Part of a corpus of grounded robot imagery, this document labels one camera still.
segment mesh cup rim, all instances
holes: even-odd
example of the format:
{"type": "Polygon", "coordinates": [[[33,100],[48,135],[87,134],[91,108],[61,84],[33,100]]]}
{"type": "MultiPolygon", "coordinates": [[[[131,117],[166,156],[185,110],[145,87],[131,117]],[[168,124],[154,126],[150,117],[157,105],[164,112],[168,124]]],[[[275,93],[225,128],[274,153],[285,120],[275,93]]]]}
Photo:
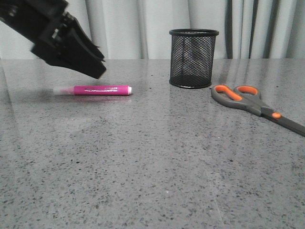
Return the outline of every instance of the mesh cup rim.
{"type": "Polygon", "coordinates": [[[170,35],[180,37],[212,37],[219,35],[219,31],[206,29],[176,29],[170,30],[170,35]]]}

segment black mesh pencil holder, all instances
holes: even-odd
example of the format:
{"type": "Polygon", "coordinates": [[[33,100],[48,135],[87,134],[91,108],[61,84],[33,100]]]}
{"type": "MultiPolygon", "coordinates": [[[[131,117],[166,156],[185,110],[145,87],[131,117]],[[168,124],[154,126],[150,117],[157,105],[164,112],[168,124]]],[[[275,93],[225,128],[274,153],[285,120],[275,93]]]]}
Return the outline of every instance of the black mesh pencil holder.
{"type": "Polygon", "coordinates": [[[193,89],[211,85],[215,39],[218,34],[216,30],[170,30],[170,84],[193,89]]]}

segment highlighter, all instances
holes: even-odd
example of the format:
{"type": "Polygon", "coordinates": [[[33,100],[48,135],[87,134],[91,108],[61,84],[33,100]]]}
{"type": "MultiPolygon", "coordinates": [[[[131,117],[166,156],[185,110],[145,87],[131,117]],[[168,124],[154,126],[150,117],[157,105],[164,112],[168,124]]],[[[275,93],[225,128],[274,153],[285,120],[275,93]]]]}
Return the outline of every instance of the highlighter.
{"type": "Polygon", "coordinates": [[[130,95],[132,87],[128,85],[55,87],[53,93],[57,95],[130,95]]]}

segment curtain fold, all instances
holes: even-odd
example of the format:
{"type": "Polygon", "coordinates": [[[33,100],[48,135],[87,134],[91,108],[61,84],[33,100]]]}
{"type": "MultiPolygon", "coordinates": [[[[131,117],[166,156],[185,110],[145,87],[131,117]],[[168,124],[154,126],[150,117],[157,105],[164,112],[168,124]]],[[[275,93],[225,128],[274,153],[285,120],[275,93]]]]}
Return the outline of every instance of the curtain fold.
{"type": "MultiPolygon", "coordinates": [[[[304,0],[68,0],[106,59],[169,59],[169,30],[215,29],[216,59],[305,58],[304,0]]],[[[0,22],[0,58],[33,59],[0,22]]]]}

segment speckled table surface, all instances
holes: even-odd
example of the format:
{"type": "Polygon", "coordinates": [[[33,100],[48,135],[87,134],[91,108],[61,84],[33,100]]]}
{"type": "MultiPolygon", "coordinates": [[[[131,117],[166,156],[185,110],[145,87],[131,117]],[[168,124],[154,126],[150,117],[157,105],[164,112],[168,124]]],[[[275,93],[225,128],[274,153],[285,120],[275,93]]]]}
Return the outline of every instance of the speckled table surface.
{"type": "MultiPolygon", "coordinates": [[[[0,224],[8,229],[302,229],[305,138],[169,84],[169,60],[109,60],[95,80],[0,62],[0,224]],[[55,96],[129,84],[130,96],[55,96]]],[[[215,60],[305,125],[305,60],[215,60]]]]}

